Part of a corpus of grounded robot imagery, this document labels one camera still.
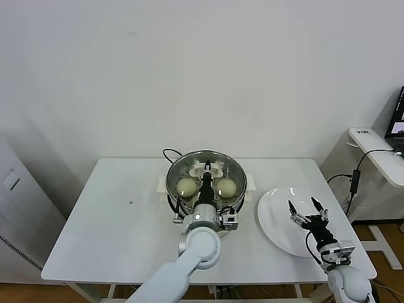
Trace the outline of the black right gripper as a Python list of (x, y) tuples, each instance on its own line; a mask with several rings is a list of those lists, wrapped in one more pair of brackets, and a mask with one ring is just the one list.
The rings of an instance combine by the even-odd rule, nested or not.
[(305, 238), (306, 248), (309, 248), (308, 237), (312, 234), (317, 243), (316, 249), (320, 250), (324, 246), (334, 244), (335, 238), (326, 228), (329, 223), (328, 209), (323, 208), (322, 204), (313, 196), (311, 196), (311, 201), (315, 209), (317, 209), (318, 215), (303, 216), (297, 212), (292, 202), (288, 200), (290, 219), (303, 229), (309, 231)]

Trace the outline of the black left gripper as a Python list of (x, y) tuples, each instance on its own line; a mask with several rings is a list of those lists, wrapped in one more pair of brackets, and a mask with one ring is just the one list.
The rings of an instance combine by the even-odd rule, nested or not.
[[(205, 163), (205, 169), (211, 169), (211, 162), (209, 160)], [(208, 204), (215, 206), (215, 193), (211, 186), (212, 176), (210, 170), (204, 170), (203, 178), (202, 178), (202, 185), (199, 189), (199, 196), (198, 200), (196, 201), (196, 206), (202, 204)]]

